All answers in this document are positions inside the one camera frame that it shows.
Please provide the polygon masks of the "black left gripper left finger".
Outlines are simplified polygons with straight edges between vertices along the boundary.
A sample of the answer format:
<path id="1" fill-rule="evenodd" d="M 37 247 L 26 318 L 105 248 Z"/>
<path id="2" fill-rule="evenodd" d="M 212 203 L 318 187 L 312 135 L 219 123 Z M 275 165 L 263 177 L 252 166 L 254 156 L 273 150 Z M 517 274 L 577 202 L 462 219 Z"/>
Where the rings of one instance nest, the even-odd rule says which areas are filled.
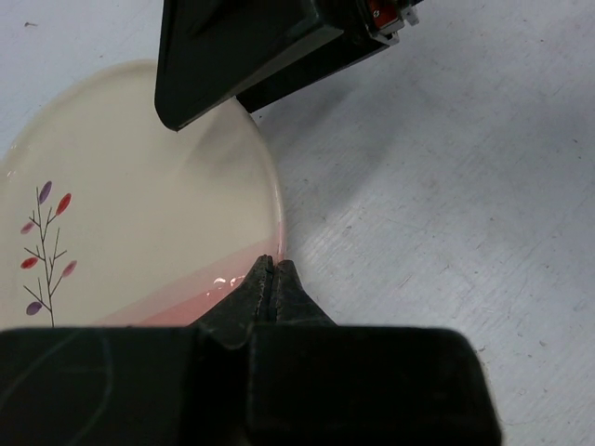
<path id="1" fill-rule="evenodd" d="M 245 358 L 272 260 L 185 327 L 1 334 L 5 445 L 244 445 Z"/>

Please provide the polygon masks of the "cream and pink round plate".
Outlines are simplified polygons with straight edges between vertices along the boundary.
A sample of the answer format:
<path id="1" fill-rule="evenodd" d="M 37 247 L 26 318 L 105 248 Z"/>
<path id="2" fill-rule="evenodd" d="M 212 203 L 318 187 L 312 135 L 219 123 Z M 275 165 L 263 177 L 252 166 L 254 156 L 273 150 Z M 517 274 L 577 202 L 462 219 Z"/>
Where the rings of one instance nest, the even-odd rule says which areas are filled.
<path id="1" fill-rule="evenodd" d="M 184 129 L 156 65 L 113 66 L 23 129 L 1 168 L 1 326 L 186 325 L 285 251 L 270 152 L 230 99 Z"/>

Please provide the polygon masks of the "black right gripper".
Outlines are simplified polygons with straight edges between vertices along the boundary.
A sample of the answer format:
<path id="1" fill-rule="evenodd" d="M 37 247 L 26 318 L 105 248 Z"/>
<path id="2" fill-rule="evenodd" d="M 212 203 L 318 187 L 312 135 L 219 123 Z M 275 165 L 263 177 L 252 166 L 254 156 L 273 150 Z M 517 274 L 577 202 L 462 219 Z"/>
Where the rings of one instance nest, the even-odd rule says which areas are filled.
<path id="1" fill-rule="evenodd" d="M 256 112 L 387 49 L 368 32 L 365 2 L 166 1 L 159 119 L 179 131 L 236 95 Z"/>

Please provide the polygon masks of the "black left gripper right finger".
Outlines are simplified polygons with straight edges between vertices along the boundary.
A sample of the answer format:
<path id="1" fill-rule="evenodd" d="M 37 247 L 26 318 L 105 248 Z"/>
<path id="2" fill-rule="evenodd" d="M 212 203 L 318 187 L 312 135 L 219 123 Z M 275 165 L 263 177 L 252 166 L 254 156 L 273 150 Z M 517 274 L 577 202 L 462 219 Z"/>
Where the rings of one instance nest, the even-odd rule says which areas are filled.
<path id="1" fill-rule="evenodd" d="M 444 328 L 340 326 L 311 314 L 294 264 L 273 276 L 276 320 L 250 337 L 257 445 L 498 445 L 481 363 Z"/>

